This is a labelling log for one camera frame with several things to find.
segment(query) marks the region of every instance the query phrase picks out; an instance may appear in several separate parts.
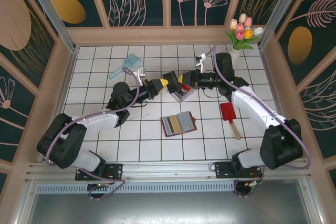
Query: flower bouquet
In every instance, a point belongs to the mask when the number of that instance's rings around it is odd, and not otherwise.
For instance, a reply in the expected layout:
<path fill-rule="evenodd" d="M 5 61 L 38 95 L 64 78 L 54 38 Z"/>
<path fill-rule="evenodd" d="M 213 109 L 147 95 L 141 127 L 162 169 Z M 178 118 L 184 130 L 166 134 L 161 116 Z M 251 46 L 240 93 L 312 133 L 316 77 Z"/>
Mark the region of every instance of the flower bouquet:
<path fill-rule="evenodd" d="M 231 19 L 230 29 L 231 32 L 225 32 L 230 41 L 232 42 L 232 51 L 229 52 L 232 58 L 232 65 L 234 66 L 238 59 L 242 49 L 253 49 L 249 43 L 256 41 L 259 37 L 253 37 L 253 35 L 260 35 L 264 30 L 262 27 L 251 29 L 252 18 L 247 17 L 245 13 L 242 13 L 239 20 Z"/>

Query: white vase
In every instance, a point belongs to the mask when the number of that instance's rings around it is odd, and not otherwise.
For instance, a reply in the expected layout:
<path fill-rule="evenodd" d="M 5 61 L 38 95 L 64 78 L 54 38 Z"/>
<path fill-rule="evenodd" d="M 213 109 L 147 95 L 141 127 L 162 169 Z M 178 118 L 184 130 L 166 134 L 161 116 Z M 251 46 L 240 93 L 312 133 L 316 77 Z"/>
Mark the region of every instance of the white vase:
<path fill-rule="evenodd" d="M 231 51 L 229 52 L 229 54 L 231 55 L 232 66 L 233 67 L 238 62 L 238 59 L 239 59 L 239 56 L 240 56 L 240 52 L 241 52 L 241 50 L 236 50 L 233 47 L 232 47 Z"/>

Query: ventilation grille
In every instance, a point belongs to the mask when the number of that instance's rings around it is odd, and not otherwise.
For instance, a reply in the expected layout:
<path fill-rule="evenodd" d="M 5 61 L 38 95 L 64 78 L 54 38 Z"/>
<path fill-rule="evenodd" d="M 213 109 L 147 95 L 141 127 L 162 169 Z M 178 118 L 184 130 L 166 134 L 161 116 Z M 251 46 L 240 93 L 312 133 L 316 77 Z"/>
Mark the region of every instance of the ventilation grille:
<path fill-rule="evenodd" d="M 109 193 L 117 185 L 99 188 L 92 193 Z M 234 182 L 184 182 L 184 183 L 128 183 L 115 193 L 192 193 L 202 191 L 233 191 Z M 45 184 L 37 187 L 37 194 L 87 194 L 88 184 Z"/>

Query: white tile floor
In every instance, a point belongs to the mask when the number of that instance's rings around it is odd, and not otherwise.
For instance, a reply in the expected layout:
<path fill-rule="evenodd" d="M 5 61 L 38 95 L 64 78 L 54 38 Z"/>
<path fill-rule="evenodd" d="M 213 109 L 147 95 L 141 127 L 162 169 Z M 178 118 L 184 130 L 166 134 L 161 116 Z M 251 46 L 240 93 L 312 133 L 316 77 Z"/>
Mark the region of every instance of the white tile floor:
<path fill-rule="evenodd" d="M 113 46 L 81 47 L 69 86 L 64 113 L 69 116 L 87 115 L 102 110 L 109 101 L 113 86 L 126 81 L 134 88 L 132 77 L 119 74 L 113 80 L 108 73 L 120 67 L 123 59 L 135 54 L 146 66 L 147 79 L 159 79 L 162 74 L 195 69 L 193 58 L 208 52 L 212 45 Z M 218 45 L 217 52 L 230 50 L 230 45 Z M 206 59 L 206 69 L 212 70 L 212 57 Z M 235 66 L 236 76 L 251 84 L 257 95 L 272 108 L 271 94 L 263 63 L 256 46 L 244 50 Z M 209 97 L 218 97 L 217 90 L 206 90 Z M 119 128 L 86 136 L 82 147 L 97 152 L 108 162 L 179 161 L 226 159 L 246 148 L 259 147 L 263 132 L 235 107 L 236 127 L 242 139 L 236 140 L 230 124 L 221 119 L 219 105 L 225 97 L 209 98 L 195 90 L 179 104 L 167 90 L 143 108 L 130 108 L 129 119 Z M 183 111 L 191 111 L 196 118 L 197 131 L 165 137 L 160 118 Z"/>

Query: wooden handle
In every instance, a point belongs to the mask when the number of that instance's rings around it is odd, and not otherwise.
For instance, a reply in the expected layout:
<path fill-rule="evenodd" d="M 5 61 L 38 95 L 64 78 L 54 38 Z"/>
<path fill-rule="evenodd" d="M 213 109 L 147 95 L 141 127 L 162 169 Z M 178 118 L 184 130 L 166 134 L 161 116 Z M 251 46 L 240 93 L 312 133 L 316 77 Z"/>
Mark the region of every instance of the wooden handle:
<path fill-rule="evenodd" d="M 237 131 L 237 128 L 234 123 L 231 123 L 231 127 L 232 127 L 233 132 L 235 133 L 237 140 L 241 140 L 242 137 L 240 136 L 240 133 Z"/>

